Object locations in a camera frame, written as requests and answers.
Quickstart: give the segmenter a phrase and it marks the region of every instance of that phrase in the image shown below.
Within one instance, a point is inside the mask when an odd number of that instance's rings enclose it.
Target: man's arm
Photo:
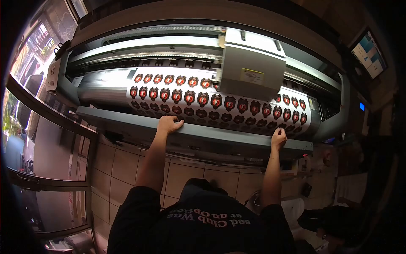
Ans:
[[[285,130],[277,128],[271,140],[271,155],[266,167],[261,190],[261,206],[281,204],[281,174],[279,172],[279,150],[286,142]]]
[[[163,116],[159,120],[155,138],[147,151],[143,166],[138,169],[135,186],[146,186],[161,193],[164,184],[165,147],[168,135],[182,127],[176,116]]]

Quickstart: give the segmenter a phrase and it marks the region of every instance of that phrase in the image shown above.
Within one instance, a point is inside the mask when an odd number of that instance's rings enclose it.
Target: tile floor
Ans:
[[[128,144],[113,145],[101,136],[91,181],[92,210],[98,238],[108,239],[118,208],[135,183],[137,169],[142,165],[145,153]],[[244,203],[254,191],[261,188],[263,174],[251,169],[218,167],[167,158],[161,206],[166,208],[178,201],[184,184],[190,178],[215,179],[229,196]],[[329,172],[309,178],[284,179],[282,198],[299,197],[304,182],[313,186],[309,198],[302,197],[306,209],[323,208],[333,201],[335,180]],[[307,231],[302,237],[318,247],[315,233]],[[101,241],[103,246],[106,245],[104,240]]]

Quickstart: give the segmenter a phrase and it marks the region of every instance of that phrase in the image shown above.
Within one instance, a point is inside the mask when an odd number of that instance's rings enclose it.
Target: beige floor tile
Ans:
[[[166,207],[168,207],[168,206],[171,206],[171,205],[173,205],[174,203],[176,203],[176,202],[178,202],[178,201],[179,201],[179,198],[173,198],[173,197],[165,196],[165,199],[164,199],[164,208],[166,208]]]
[[[172,158],[171,163],[179,164],[179,165],[184,165],[184,166],[189,166],[189,167],[199,167],[199,168],[204,168],[205,164],[204,163],[197,163],[192,160],[180,160],[177,158]]]
[[[103,238],[108,239],[110,234],[110,225],[104,220],[100,219],[97,215],[93,215],[95,222],[95,232],[101,235]]]
[[[139,155],[116,149],[111,176],[134,185],[135,176],[137,175],[138,158]]]
[[[252,193],[262,188],[262,174],[243,174],[240,173],[238,179],[236,200],[244,203]]]
[[[164,196],[164,195],[160,195],[161,207],[164,207],[164,199],[165,199],[165,196]]]
[[[116,145],[113,145],[103,134],[99,135],[99,144],[100,143],[116,148]]]
[[[240,169],[240,173],[247,173],[247,174],[262,174],[261,169]]]
[[[112,177],[110,186],[110,203],[116,206],[122,205],[132,187],[134,186]]]
[[[145,157],[144,156],[140,156],[139,160],[138,160],[138,168],[140,169],[143,166]],[[162,186],[162,191],[161,194],[164,195],[165,194],[165,189],[166,189],[166,180],[168,178],[168,170],[169,170],[169,162],[165,162],[165,168],[164,168],[164,184]]]
[[[171,163],[166,181],[165,196],[179,198],[185,183],[191,178],[203,178],[203,174],[204,169],[202,168]]]
[[[108,223],[110,221],[108,211],[108,201],[102,199],[93,192],[92,192],[92,211],[95,215],[97,215],[100,219],[104,220],[105,222]]]
[[[215,165],[210,165],[206,164],[205,169],[211,169],[211,170],[218,170],[218,171],[227,171],[227,172],[236,172],[239,173],[240,169],[239,168],[234,168],[234,167],[220,167],[220,166],[215,166]]]
[[[103,254],[105,253],[104,250],[107,251],[108,240],[105,239],[103,236],[95,233],[96,236],[96,248],[99,250],[98,253]]]
[[[113,167],[113,159],[115,148],[100,144],[97,147],[96,159],[95,159],[95,168],[100,170],[103,173],[111,175],[111,169]]]
[[[110,225],[113,225],[114,219],[116,218],[117,212],[119,210],[118,206],[110,203]]]
[[[91,181],[92,191],[105,200],[109,200],[110,180],[111,176],[93,168]]]
[[[126,152],[130,152],[132,154],[140,154],[141,149],[136,147],[135,145],[130,145],[128,143],[125,142],[117,142],[117,144],[121,144],[121,145],[117,145],[117,149],[126,151]]]
[[[228,192],[230,197],[235,198],[238,185],[238,174],[235,172],[217,171],[205,169],[204,179],[210,182],[210,180],[216,180],[218,187]]]

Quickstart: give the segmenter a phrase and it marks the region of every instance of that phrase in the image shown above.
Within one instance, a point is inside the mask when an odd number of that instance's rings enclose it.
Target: large format printer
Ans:
[[[277,127],[288,137],[281,159],[290,161],[365,125],[365,100],[340,55],[310,29],[236,2],[209,1],[228,10],[211,20],[170,12],[176,5],[165,2],[78,26],[49,68],[47,91],[119,145],[148,149],[158,119],[176,115],[185,125],[169,137],[167,154],[217,165],[266,167]],[[159,20],[141,15],[152,10]],[[255,11],[278,29],[237,22]]]

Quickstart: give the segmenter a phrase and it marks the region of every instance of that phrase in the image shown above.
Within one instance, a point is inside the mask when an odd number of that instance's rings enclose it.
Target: person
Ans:
[[[338,203],[347,206],[328,206],[323,209],[304,210],[298,224],[316,232],[316,236],[328,241],[328,251],[333,253],[338,247],[354,247],[362,237],[361,224],[364,222],[363,207],[351,200],[340,197]]]
[[[184,123],[176,120],[175,116],[159,120],[135,187],[111,227],[108,253],[295,253],[281,207],[279,150],[287,139],[284,130],[276,129],[271,139],[259,216],[224,190],[194,178],[177,203],[160,211],[166,140]]]

